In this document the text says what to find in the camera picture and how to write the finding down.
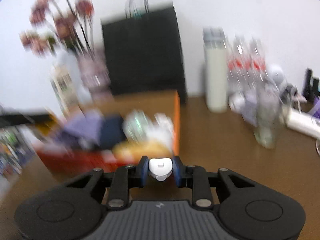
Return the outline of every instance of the brown table top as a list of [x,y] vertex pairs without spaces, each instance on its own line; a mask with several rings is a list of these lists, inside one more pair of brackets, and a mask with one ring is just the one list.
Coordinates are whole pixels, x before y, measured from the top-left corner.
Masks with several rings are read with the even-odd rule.
[[[180,157],[184,164],[203,166],[207,171],[227,167],[296,199],[307,215],[299,240],[319,239],[320,157],[314,139],[285,129],[276,149],[267,150],[257,144],[252,127],[240,115],[230,110],[212,114],[202,98],[191,98],[181,108]],[[51,174],[35,157],[0,205],[0,240],[22,239],[13,222],[18,204],[66,178]],[[152,183],[132,189],[131,195],[137,199],[190,198],[190,189],[177,189],[171,183]],[[212,192],[218,203],[214,189]]]

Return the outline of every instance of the open cardboard box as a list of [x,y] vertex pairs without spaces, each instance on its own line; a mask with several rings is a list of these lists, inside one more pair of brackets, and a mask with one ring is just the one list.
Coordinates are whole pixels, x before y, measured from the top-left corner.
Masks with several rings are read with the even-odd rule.
[[[98,102],[82,106],[82,110],[99,109],[104,115],[121,114],[123,118],[134,109],[142,110],[154,121],[155,113],[164,113],[171,118],[174,125],[173,152],[179,154],[180,138],[180,100],[176,91],[145,92],[115,96],[113,101]],[[34,145],[35,151],[52,171],[80,174],[95,167],[101,167],[105,172],[115,171],[117,167],[128,163],[119,163],[110,158],[106,151],[59,151],[48,149],[44,144]]]

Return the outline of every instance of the vase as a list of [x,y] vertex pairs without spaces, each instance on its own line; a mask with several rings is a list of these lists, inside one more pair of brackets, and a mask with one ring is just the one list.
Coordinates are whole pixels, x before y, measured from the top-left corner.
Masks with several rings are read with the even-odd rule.
[[95,50],[94,55],[83,54],[77,57],[78,67],[83,85],[91,93],[94,101],[112,99],[109,89],[110,78],[103,49]]

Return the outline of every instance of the white cylinder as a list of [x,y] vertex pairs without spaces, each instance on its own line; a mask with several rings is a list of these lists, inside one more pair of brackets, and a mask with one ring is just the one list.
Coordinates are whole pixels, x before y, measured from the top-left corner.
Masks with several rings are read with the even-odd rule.
[[205,45],[206,103],[210,111],[227,110],[227,50]]

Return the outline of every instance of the white wall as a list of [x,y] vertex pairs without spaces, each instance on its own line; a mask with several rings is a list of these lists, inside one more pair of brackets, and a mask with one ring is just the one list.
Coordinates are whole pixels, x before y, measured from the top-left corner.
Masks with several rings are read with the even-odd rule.
[[[126,0],[92,0],[95,6],[94,37],[102,43],[100,19],[124,13]],[[150,7],[171,0],[149,0]],[[319,0],[172,0],[176,9],[189,94],[203,92],[202,27],[221,26],[233,38],[260,37],[267,61],[280,64],[290,82],[302,87],[306,67],[320,75]],[[49,107],[60,112],[49,83],[56,59],[25,52],[19,32],[30,29],[34,0],[0,2],[0,103],[15,108]]]

